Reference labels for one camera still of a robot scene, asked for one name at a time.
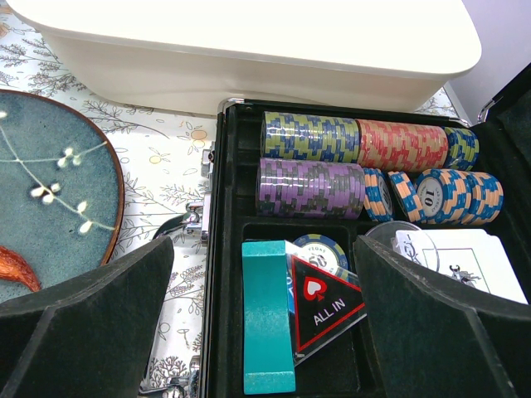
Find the white storage box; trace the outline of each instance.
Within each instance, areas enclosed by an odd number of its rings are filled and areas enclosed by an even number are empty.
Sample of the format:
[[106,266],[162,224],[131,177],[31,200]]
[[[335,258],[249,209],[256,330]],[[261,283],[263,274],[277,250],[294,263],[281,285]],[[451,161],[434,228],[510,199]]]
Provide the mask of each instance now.
[[109,100],[412,111],[480,58],[461,0],[8,0]]

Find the black case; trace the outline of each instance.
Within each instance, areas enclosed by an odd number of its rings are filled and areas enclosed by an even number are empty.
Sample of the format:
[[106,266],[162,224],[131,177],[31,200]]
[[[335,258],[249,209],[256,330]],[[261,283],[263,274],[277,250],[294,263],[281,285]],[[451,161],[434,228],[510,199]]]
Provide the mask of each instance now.
[[[475,170],[495,175],[505,194],[504,209],[485,229],[502,240],[528,299],[531,299],[531,226],[527,217],[531,210],[531,138],[527,136],[527,129],[531,131],[530,87],[531,68],[528,67],[491,101],[487,121],[471,128],[480,141]],[[309,233],[326,235],[348,251],[350,266],[356,272],[353,243],[358,235],[377,224],[369,220],[365,211],[356,221],[256,216],[256,174],[264,111],[463,127],[447,117],[259,100],[232,104],[220,112],[205,287],[203,397],[244,396],[241,279],[241,243],[244,240],[294,240]],[[404,219],[400,213],[397,210],[398,219]],[[371,331],[365,320],[297,366],[295,375],[297,391],[280,396],[386,395]]]

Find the teal block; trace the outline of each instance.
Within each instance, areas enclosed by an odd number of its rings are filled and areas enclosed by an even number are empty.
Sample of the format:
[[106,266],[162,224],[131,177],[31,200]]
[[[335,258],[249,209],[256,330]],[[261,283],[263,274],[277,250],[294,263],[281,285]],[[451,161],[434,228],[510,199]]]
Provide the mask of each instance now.
[[243,258],[243,391],[295,391],[283,240],[246,242]]

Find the floral tablecloth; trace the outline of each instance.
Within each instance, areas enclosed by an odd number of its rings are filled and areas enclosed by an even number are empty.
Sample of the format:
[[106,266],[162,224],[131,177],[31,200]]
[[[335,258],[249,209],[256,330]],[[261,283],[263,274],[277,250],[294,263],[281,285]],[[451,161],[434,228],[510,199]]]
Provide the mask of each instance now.
[[[94,121],[119,156],[125,183],[124,220],[113,259],[150,241],[185,204],[201,200],[202,149],[215,137],[216,122],[161,109],[111,103],[90,92],[61,63],[33,28],[0,1],[0,88],[20,90],[69,105]],[[444,90],[418,111],[456,116]],[[173,237],[175,261],[151,358],[151,386],[189,373],[201,351],[206,251],[197,238]]]

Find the blue plate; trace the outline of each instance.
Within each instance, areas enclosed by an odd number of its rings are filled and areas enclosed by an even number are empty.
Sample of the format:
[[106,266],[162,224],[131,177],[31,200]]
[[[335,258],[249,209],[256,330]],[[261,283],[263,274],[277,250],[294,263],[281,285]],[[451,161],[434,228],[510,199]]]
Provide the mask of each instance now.
[[[56,101],[0,90],[0,245],[43,289],[105,264],[123,209],[119,160],[95,124]],[[0,303],[29,293],[0,280]]]

